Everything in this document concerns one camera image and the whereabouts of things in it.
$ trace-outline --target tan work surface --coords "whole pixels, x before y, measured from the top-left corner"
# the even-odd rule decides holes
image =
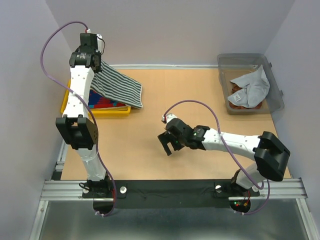
[[[191,150],[167,156],[157,136],[165,131],[161,116],[174,103],[198,100],[216,112],[222,132],[239,135],[276,133],[269,114],[229,115],[217,69],[123,69],[121,73],[143,85],[143,109],[126,118],[99,119],[99,152],[117,180],[230,179],[239,169],[229,153]],[[170,111],[186,124],[217,129],[215,118],[202,105],[182,103]],[[253,162],[237,156],[247,167]],[[82,160],[70,147],[61,180],[85,180]]]

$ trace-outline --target gray cloth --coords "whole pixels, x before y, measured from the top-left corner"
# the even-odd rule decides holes
[[[230,82],[237,84],[240,88],[234,94],[228,96],[228,100],[236,105],[245,108],[255,108],[268,95],[270,84],[263,66],[256,71],[245,74]]]
[[[91,89],[101,96],[141,109],[142,84],[101,61],[101,72],[94,75]]]

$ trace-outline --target gray wall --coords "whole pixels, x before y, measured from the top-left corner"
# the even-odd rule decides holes
[[[320,226],[320,1],[296,0],[266,51],[283,90],[284,110],[274,115],[280,139],[291,150],[289,169],[302,177],[307,203]]]
[[[294,0],[46,0],[59,25],[86,22],[109,64],[215,64],[220,53],[264,53]],[[64,32],[78,47],[77,28]]]
[[[1,1],[0,239],[28,239],[43,182],[61,143],[55,118],[64,94],[40,68],[40,51],[58,28],[43,0]],[[45,65],[67,81],[70,48],[57,36]]]

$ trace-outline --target white cloth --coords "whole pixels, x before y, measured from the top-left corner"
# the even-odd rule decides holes
[[[249,109],[255,108],[261,103],[270,89],[270,84],[262,65],[256,71],[235,78],[230,82],[237,84],[242,89],[228,96],[228,100],[236,106],[243,106]]]

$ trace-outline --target cable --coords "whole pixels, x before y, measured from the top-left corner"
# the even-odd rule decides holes
[[[65,88],[66,90],[68,90],[70,93],[74,94],[80,101],[81,103],[83,104],[83,106],[87,109],[87,111],[89,112],[90,116],[92,117],[92,120],[93,120],[93,123],[94,125],[96,125],[98,127],[98,124],[97,124],[97,121],[96,121],[96,118],[94,116],[94,114],[92,113],[90,107],[87,105],[87,103],[83,100],[83,98],[81,96],[79,96],[77,93],[75,93],[70,87],[64,85],[62,82],[58,81],[57,79],[55,79],[53,76],[51,76],[45,69],[45,66],[44,66],[44,53],[45,53],[45,50],[46,50],[46,47],[48,45],[48,43],[51,41],[51,39],[58,33],[60,32],[62,29],[64,29],[66,26],[70,25],[70,24],[82,24],[85,26],[85,30],[87,31],[89,28],[88,26],[82,22],[82,21],[70,21],[64,25],[62,25],[61,27],[59,27],[54,33],[51,34],[51,36],[46,40],[46,42],[44,43],[43,45],[43,48],[41,50],[41,54],[40,54],[40,65],[41,65],[41,69],[43,71],[43,73],[49,78],[51,79],[52,81],[54,81],[56,84],[59,84],[61,87]],[[109,216],[115,209],[116,207],[116,201],[117,201],[117,187],[116,187],[116,183],[115,183],[115,180],[114,178],[112,177],[111,173],[109,172],[109,170],[107,169],[106,165],[104,164],[104,162],[102,161],[102,158],[100,156],[100,153],[99,153],[99,147],[98,147],[98,143],[96,144],[96,151],[97,151],[97,156],[98,156],[98,159],[101,163],[101,165],[103,166],[103,168],[105,169],[106,173],[108,174],[108,176],[110,177],[111,181],[112,181],[112,185],[113,185],[113,189],[114,189],[114,204],[110,210],[110,212],[108,212],[107,214],[100,214],[102,217],[107,217]]]
[[[243,203],[244,201],[246,201],[246,198],[248,198],[248,199],[247,199],[247,201],[245,202],[245,204],[248,204],[248,203],[249,203],[250,191],[248,190],[247,193],[248,193],[248,196],[244,196],[244,198],[243,198],[243,200],[241,201],[241,203]]]
[[[270,189],[270,182],[269,182],[268,179],[266,180],[266,183],[268,184],[268,195],[266,196],[266,199],[265,199],[264,203],[262,204],[262,206],[259,207],[259,208],[256,209],[256,210],[254,210],[254,211],[251,211],[251,212],[239,212],[239,214],[241,214],[241,215],[252,215],[252,214],[256,214],[257,212],[261,211],[261,210],[267,205],[267,203],[268,203],[268,201],[269,201],[269,198],[270,198],[270,191],[271,191],[271,189]]]
[[[228,153],[231,155],[232,159],[235,161],[235,163],[238,165],[238,167],[243,171],[243,173],[246,175],[246,177],[253,183],[253,185],[255,185],[258,189],[262,190],[264,189],[264,182],[262,182],[262,185],[259,186],[258,183],[250,176],[250,174],[245,170],[245,168],[240,164],[240,162],[237,160],[236,156],[234,155],[234,153],[231,151],[230,147],[228,146],[228,144],[226,143],[225,139],[222,136],[221,130],[220,130],[220,123],[218,120],[217,115],[215,114],[215,112],[211,109],[211,107],[209,107],[207,104],[201,102],[201,101],[197,101],[197,100],[182,100],[179,101],[175,104],[173,104],[171,107],[168,108],[167,111],[165,111],[165,113],[163,114],[163,118],[166,121],[166,115],[168,114],[168,112],[173,109],[175,106],[182,104],[182,103],[197,103],[197,104],[201,104],[203,106],[205,106],[207,109],[209,109],[209,111],[213,114],[215,121],[216,121],[216,127],[218,130],[218,133],[220,135],[220,139],[223,142],[223,145],[225,146],[226,150],[228,151]]]
[[[85,186],[85,184],[83,182],[79,183],[79,187],[84,189],[84,190],[90,191],[90,188],[88,186]]]
[[[103,50],[102,50],[102,53],[101,53],[101,55],[103,55],[105,53],[106,42],[101,37],[98,37],[98,36],[96,36],[96,37],[103,42]]]

